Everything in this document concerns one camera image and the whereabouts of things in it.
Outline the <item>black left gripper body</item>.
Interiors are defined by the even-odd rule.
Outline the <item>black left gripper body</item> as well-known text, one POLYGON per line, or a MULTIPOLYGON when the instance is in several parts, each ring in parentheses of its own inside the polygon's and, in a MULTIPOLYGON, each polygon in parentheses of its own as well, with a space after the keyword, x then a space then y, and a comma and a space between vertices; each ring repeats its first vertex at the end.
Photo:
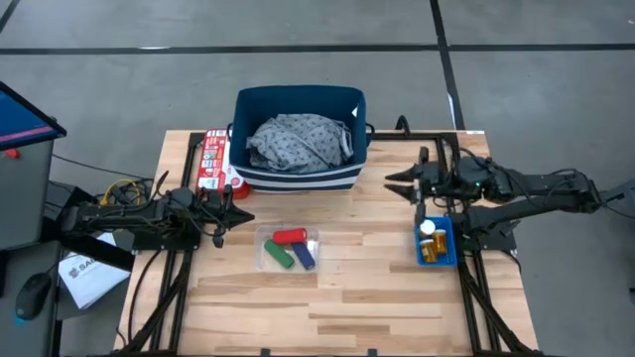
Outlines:
POLYGON ((215 248, 222 248, 224 235, 230 230, 229 221, 225 217, 229 208, 231 189, 221 191, 202 188, 199 192, 201 198, 200 210, 209 222, 216 224, 211 233, 212 244, 215 248))

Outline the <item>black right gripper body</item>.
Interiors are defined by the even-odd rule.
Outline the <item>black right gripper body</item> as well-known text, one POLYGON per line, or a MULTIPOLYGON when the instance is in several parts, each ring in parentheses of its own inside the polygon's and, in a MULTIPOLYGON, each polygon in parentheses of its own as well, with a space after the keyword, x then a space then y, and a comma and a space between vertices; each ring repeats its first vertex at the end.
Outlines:
POLYGON ((430 196, 435 196, 437 186, 445 183, 445 174, 439 162, 429 161, 429 149, 421 147, 418 161, 415 163, 415 225, 420 226, 427 216, 425 201, 430 196))

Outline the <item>green bandage roll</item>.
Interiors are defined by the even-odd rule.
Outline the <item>green bandage roll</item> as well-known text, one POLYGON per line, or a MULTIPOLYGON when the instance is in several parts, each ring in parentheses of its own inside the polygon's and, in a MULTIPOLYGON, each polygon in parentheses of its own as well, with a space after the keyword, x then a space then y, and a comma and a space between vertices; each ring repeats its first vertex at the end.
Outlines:
POLYGON ((294 258, 281 246, 277 245, 273 240, 269 239, 264 244, 265 251, 284 269, 291 269, 294 264, 294 258))

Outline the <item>red bandage roll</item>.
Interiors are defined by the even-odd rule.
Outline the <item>red bandage roll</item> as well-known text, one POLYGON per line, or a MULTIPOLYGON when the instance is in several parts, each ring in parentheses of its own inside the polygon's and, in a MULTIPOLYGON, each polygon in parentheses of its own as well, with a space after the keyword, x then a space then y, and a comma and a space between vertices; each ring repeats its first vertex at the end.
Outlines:
POLYGON ((272 241, 279 245, 305 243, 307 238, 308 232, 305 228, 278 230, 272 234, 272 241))

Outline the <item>blue bandage roll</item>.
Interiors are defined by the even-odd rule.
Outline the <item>blue bandage roll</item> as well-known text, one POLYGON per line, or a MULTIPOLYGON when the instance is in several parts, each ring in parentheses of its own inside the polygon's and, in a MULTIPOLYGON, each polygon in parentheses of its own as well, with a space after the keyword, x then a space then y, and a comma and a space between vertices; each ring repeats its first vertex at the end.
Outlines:
POLYGON ((292 243, 291 246, 305 270, 310 271, 316 267, 316 261, 307 243, 292 243))

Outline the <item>grey patterned cloth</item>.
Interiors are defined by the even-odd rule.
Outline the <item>grey patterned cloth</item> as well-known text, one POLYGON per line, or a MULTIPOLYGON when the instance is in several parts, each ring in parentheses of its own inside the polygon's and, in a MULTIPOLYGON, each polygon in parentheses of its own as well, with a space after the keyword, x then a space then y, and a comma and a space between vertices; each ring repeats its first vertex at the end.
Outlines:
POLYGON ((278 114, 247 138, 253 168, 309 174, 346 164, 354 154, 346 125, 316 114, 278 114))

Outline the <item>small blue plastic bin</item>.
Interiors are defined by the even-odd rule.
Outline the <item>small blue plastic bin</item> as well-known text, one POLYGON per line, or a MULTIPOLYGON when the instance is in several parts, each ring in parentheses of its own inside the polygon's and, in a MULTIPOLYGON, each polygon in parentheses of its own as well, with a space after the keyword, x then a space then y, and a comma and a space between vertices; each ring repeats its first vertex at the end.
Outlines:
POLYGON ((457 256, 451 219, 447 216, 432 216, 428 217, 428 220, 434 223, 436 231, 442 230, 444 232, 447 252, 438 254, 435 262, 427 262, 423 254, 422 242, 429 239, 430 236, 425 236, 420 224, 415 224, 415 247, 418 264, 422 267, 455 267, 457 256))

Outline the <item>clear plastic bin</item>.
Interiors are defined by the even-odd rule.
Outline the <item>clear plastic bin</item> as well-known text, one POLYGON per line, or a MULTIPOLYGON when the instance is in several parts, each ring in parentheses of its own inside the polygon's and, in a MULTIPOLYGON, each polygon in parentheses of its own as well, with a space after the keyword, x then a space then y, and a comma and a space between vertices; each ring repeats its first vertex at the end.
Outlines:
POLYGON ((319 233, 316 229, 308 226, 292 226, 292 225, 262 225, 257 228, 255 237, 255 268, 262 273, 289 273, 289 274, 309 274, 315 273, 318 270, 319 262, 319 233), (308 244, 315 261, 316 267, 313 270, 307 271, 304 269, 299 259, 297 258, 291 244, 279 245, 285 249, 295 260, 295 264, 291 269, 282 268, 264 249, 263 244, 271 239, 272 234, 278 230, 305 228, 308 232, 308 238, 305 243, 308 244))

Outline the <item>navy white striped fabric basket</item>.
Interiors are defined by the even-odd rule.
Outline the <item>navy white striped fabric basket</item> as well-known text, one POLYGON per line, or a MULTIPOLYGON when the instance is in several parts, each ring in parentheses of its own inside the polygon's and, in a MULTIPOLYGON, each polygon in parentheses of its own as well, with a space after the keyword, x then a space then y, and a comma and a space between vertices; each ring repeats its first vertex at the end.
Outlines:
POLYGON ((362 171, 374 127, 366 121, 366 98, 354 87, 271 85, 239 91, 231 123, 229 162, 253 189, 264 192, 351 189, 362 171), (278 114, 316 114, 343 122, 351 131, 353 157, 335 169, 286 174, 253 168, 246 141, 278 114))

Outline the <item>red first aid box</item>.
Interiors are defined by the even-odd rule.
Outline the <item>red first aid box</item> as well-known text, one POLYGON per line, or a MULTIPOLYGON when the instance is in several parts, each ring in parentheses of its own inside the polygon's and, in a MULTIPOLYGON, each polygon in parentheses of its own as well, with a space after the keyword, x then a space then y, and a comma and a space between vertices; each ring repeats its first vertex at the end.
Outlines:
POLYGON ((250 187, 229 163, 230 134, 227 129, 210 129, 205 133, 196 188, 223 192, 230 184, 234 198, 243 199, 249 195, 250 187))

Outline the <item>white printed paper booklet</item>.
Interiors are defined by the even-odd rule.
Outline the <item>white printed paper booklet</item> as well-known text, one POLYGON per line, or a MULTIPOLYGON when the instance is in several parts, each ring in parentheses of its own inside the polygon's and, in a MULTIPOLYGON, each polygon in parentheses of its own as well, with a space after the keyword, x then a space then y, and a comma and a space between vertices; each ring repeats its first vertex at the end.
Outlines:
POLYGON ((68 252, 58 264, 58 273, 79 309, 86 309, 124 280, 128 271, 68 252))

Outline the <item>grey cabinet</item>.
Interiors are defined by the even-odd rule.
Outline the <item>grey cabinet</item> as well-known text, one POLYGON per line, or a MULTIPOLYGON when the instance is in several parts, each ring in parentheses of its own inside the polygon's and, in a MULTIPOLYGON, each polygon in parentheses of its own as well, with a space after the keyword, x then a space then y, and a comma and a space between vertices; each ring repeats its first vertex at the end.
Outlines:
POLYGON ((19 159, 0 156, 0 251, 40 240, 54 143, 18 149, 19 159))

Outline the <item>black computer mouse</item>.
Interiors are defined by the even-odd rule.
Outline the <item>black computer mouse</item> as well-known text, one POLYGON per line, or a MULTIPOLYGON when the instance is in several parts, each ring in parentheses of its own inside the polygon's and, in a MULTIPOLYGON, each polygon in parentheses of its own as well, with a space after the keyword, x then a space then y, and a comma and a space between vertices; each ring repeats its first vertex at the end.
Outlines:
POLYGON ((33 320, 42 311, 52 285, 48 273, 31 276, 21 287, 15 302, 15 314, 22 320, 33 320))

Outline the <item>computer monitor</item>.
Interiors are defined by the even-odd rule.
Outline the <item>computer monitor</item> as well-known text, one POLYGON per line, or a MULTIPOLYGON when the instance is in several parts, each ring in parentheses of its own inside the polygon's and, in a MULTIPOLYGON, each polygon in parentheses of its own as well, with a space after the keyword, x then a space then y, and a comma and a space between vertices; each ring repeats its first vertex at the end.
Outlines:
POLYGON ((63 138, 67 130, 0 81, 0 151, 63 138))

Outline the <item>dark grey desk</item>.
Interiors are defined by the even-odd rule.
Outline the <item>dark grey desk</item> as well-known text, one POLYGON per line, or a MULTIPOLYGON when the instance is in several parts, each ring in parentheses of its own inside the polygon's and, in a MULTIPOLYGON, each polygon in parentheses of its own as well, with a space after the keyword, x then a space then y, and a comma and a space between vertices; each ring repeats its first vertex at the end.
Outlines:
POLYGON ((44 299, 41 313, 33 320, 16 316, 15 304, 24 283, 36 273, 49 272, 60 256, 56 242, 0 253, 0 357, 51 357, 56 325, 55 287, 44 299))

